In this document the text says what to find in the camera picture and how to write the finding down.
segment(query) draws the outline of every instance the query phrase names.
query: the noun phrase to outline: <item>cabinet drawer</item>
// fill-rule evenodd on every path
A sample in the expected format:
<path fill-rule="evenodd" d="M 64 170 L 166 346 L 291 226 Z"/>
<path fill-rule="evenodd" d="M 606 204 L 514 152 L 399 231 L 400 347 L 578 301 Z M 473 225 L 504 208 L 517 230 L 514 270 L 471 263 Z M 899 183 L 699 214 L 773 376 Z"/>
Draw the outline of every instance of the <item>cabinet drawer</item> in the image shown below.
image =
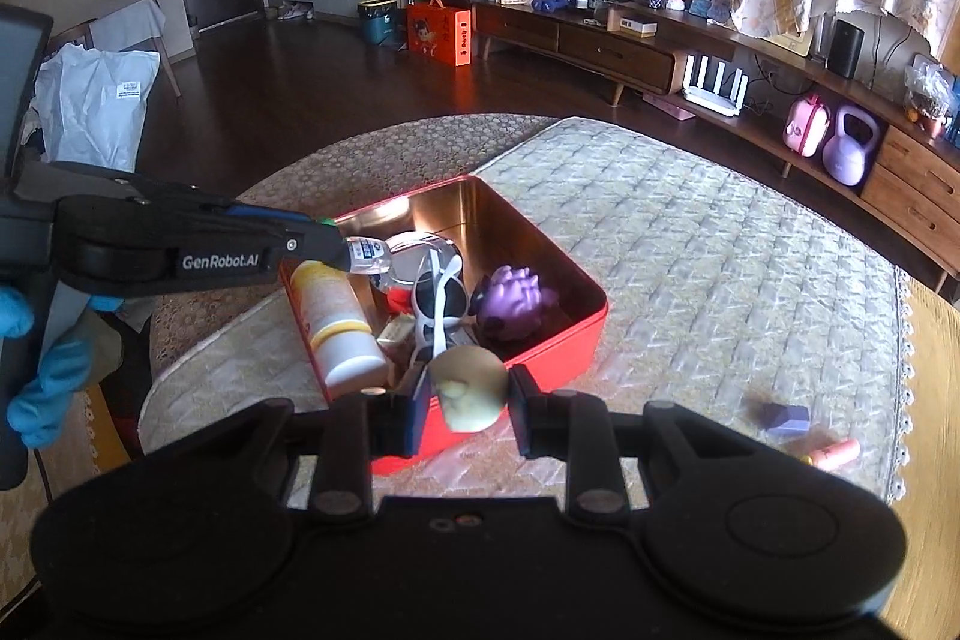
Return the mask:
<path fill-rule="evenodd" d="M 622 74 L 660 94 L 670 92 L 673 85 L 672 55 L 616 34 L 564 25 L 560 28 L 560 54 L 596 66 L 604 73 Z"/>
<path fill-rule="evenodd" d="M 960 269 L 960 223 L 893 172 L 875 164 L 863 188 L 863 200 Z"/>
<path fill-rule="evenodd" d="M 960 172 L 933 150 L 890 126 L 877 161 L 949 215 L 960 218 Z"/>
<path fill-rule="evenodd" d="M 485 4 L 477 4 L 474 10 L 474 25 L 479 34 L 528 44 L 529 47 L 549 52 L 557 51 L 559 25 L 555 20 L 544 20 L 530 12 Z"/>

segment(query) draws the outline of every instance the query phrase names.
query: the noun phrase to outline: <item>purple kettlebell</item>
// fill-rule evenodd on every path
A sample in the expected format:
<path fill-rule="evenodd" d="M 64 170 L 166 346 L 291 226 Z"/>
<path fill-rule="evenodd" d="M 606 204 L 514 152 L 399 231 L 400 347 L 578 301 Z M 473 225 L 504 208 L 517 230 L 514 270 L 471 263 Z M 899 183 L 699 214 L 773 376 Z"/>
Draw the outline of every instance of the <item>purple kettlebell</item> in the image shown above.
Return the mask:
<path fill-rule="evenodd" d="M 844 128 L 844 120 L 848 115 L 864 121 L 872 130 L 870 142 L 861 145 L 856 139 L 848 135 Z M 880 141 L 880 129 L 877 121 L 859 107 L 844 104 L 837 110 L 836 133 L 824 145 L 824 167 L 830 176 L 844 185 L 854 186 L 863 179 L 867 172 L 867 156 Z"/>

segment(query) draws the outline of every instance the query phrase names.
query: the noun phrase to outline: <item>purple eraser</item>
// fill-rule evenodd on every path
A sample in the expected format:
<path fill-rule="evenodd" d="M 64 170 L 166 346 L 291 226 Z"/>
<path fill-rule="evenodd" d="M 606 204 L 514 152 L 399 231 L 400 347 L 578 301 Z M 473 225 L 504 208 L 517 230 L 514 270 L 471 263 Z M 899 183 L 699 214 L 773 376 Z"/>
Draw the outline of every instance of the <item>purple eraser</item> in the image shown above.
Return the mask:
<path fill-rule="evenodd" d="M 810 431 L 810 410 L 803 405 L 766 405 L 764 429 L 770 434 L 806 434 Z"/>

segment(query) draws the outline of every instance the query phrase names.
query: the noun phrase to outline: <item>drawer handle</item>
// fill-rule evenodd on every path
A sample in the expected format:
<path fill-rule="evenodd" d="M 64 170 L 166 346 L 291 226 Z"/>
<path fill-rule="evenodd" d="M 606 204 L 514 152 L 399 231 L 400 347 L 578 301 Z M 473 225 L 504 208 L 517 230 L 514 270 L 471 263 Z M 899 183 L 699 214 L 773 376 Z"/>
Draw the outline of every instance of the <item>drawer handle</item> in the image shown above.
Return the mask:
<path fill-rule="evenodd" d="M 947 191 L 948 194 L 953 196 L 953 186 L 950 185 L 949 182 L 944 180 L 943 177 L 938 177 L 933 172 L 930 172 L 930 170 L 926 172 L 926 176 L 933 177 L 933 179 L 937 181 L 937 185 L 941 186 L 945 191 Z"/>
<path fill-rule="evenodd" d="M 907 207 L 906 211 L 910 214 L 911 218 L 920 220 L 920 222 L 923 223 L 928 229 L 930 229 L 930 231 L 937 230 L 937 224 L 933 223 L 933 221 L 930 220 L 930 218 L 926 217 L 922 212 L 920 212 L 920 210 L 916 209 L 915 207 Z"/>

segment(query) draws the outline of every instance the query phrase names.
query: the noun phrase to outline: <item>white bag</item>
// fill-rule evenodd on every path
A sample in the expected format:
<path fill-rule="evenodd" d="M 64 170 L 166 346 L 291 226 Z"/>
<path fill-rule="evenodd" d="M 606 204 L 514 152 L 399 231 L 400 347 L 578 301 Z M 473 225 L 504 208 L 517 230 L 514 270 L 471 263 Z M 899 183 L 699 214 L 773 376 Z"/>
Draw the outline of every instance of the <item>white bag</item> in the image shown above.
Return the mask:
<path fill-rule="evenodd" d="M 40 66 L 30 102 L 40 115 L 44 160 L 132 172 L 159 70 L 155 52 L 62 47 Z"/>

